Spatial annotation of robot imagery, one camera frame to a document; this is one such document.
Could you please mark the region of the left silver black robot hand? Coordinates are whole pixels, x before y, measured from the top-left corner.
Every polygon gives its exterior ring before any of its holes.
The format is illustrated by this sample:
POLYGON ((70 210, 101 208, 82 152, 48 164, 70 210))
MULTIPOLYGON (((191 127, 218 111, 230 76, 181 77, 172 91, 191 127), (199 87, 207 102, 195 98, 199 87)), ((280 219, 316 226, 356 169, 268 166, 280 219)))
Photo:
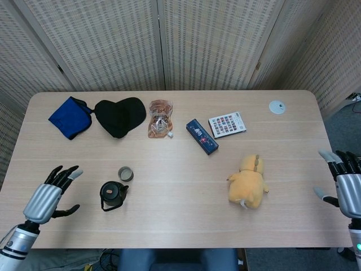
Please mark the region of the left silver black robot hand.
POLYGON ((25 218, 33 223, 43 225, 51 218, 66 217, 79 209, 76 204, 68 210, 58 210, 58 203, 70 184, 83 173, 75 165, 63 169, 60 165, 53 169, 46 181, 40 184, 23 210, 25 218))

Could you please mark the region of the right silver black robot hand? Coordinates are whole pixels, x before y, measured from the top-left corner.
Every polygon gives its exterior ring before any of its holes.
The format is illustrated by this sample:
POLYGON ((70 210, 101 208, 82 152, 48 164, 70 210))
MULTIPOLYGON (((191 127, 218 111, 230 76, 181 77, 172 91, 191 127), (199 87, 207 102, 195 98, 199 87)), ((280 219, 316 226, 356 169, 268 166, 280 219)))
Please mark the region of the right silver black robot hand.
POLYGON ((352 152, 319 150, 327 163, 336 187, 337 196, 327 195, 321 187, 313 187, 322 201, 340 209, 351 219, 360 219, 360 157, 352 152))

